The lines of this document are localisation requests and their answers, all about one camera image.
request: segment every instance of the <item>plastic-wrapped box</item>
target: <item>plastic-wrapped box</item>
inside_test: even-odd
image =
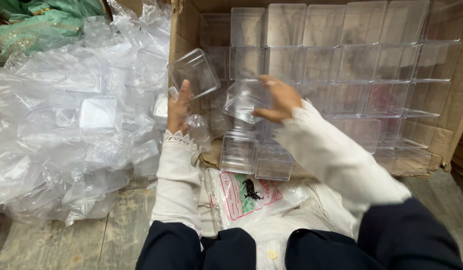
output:
[[[228,130],[223,136],[220,170],[253,174],[257,165],[258,144],[252,132]]]
[[[306,13],[306,4],[269,4],[264,17],[264,45],[300,46]]]
[[[287,84],[303,80],[304,49],[301,47],[269,47],[265,50],[264,74]]]
[[[308,5],[303,46],[337,46],[342,37],[345,5]]]
[[[184,80],[190,82],[192,99],[207,95],[220,88],[220,81],[213,65],[201,49],[194,49],[175,63],[168,65],[169,74],[177,89]]]
[[[419,50],[418,44],[382,45],[375,81],[410,81]]]
[[[338,82],[371,82],[379,58],[379,45],[345,45],[341,53]]]
[[[303,82],[331,83],[337,79],[342,48],[310,47],[304,49]]]
[[[367,104],[369,83],[337,83],[330,90],[324,113],[333,116],[363,115]]]
[[[264,8],[231,8],[231,45],[260,46],[264,13]]]
[[[450,82],[410,83],[402,114],[408,116],[440,115],[447,100]]]
[[[380,120],[372,118],[347,118],[343,120],[341,131],[361,145],[366,151],[374,153],[377,149]]]
[[[265,144],[258,147],[256,179],[289,181],[292,174],[293,158],[281,146]]]
[[[365,115],[398,117],[407,99],[409,83],[372,83]]]
[[[229,48],[230,80],[245,78],[248,75],[263,74],[265,49],[257,46],[232,46]]]
[[[461,48],[461,42],[423,43],[414,78],[417,80],[450,80]]]
[[[401,121],[396,147],[427,148],[435,134],[436,116],[404,117]]]
[[[386,9],[380,43],[417,42],[427,16],[428,4],[428,0],[390,1]]]
[[[348,3],[345,9],[341,43],[378,43],[386,9],[386,1]]]
[[[230,46],[230,13],[200,15],[200,44],[203,48]]]
[[[423,40],[455,40],[462,38],[463,0],[437,0],[430,6]]]

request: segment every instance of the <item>white lace sleeve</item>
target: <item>white lace sleeve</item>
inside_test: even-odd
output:
[[[202,236],[198,212],[200,196],[199,170],[194,166],[196,145],[181,131],[165,131],[158,167],[156,201],[151,223],[183,223]]]

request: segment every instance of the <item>plastic bag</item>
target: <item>plastic bag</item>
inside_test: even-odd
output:
[[[298,179],[288,182],[261,180],[253,175],[208,168],[204,184],[219,230],[246,228],[308,199],[303,181]]]

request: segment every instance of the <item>plastic packaging pile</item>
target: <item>plastic packaging pile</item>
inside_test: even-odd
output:
[[[103,218],[134,175],[155,178],[172,11],[108,2],[113,22],[85,18],[74,44],[0,69],[0,208],[15,220]]]

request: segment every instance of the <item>clear plastic box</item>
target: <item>clear plastic box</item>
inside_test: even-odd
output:
[[[333,84],[324,113],[332,116],[356,117],[363,115],[367,104],[369,83]]]
[[[264,8],[231,8],[231,45],[260,46],[264,13]]]
[[[371,82],[378,65],[379,45],[345,45],[341,53],[338,82]]]
[[[265,49],[254,46],[232,46],[229,48],[230,80],[263,74]]]
[[[201,49],[194,49],[169,64],[168,71],[177,89],[180,89],[184,80],[190,81],[190,93],[194,96],[192,99],[220,89],[215,69]]]
[[[386,9],[386,1],[348,3],[343,21],[341,43],[378,43]]]
[[[202,13],[200,15],[201,47],[229,47],[230,27],[230,13]]]
[[[393,170],[395,175],[426,175],[432,153],[421,149],[395,149],[397,157]]]
[[[386,9],[380,43],[417,42],[427,16],[428,4],[428,0],[390,1]]]
[[[269,47],[265,50],[264,74],[287,84],[303,80],[304,49],[301,47]]]
[[[345,5],[308,5],[303,46],[337,46],[342,37]]]
[[[374,153],[377,149],[380,120],[371,118],[347,118],[343,120],[341,131],[361,145],[366,151]]]
[[[305,50],[303,81],[331,83],[337,79],[342,48],[310,47]]]
[[[440,115],[447,100],[450,82],[410,83],[402,114],[407,116]]]
[[[290,153],[277,145],[260,145],[256,179],[289,181],[292,174],[293,158]]]
[[[423,40],[455,40],[462,38],[463,0],[436,0],[430,6]]]
[[[419,50],[418,44],[382,45],[375,81],[410,81]]]
[[[409,83],[372,83],[365,115],[398,117],[402,114]]]
[[[252,132],[228,130],[223,136],[220,170],[253,174],[257,165],[258,145]]]
[[[401,121],[398,148],[427,148],[435,134],[436,116],[404,117]]]
[[[264,17],[265,46],[300,46],[306,4],[269,4]]]
[[[461,48],[460,42],[423,43],[414,78],[418,80],[450,80]]]
[[[396,146],[402,118],[376,118],[380,120],[377,149],[392,149]]]

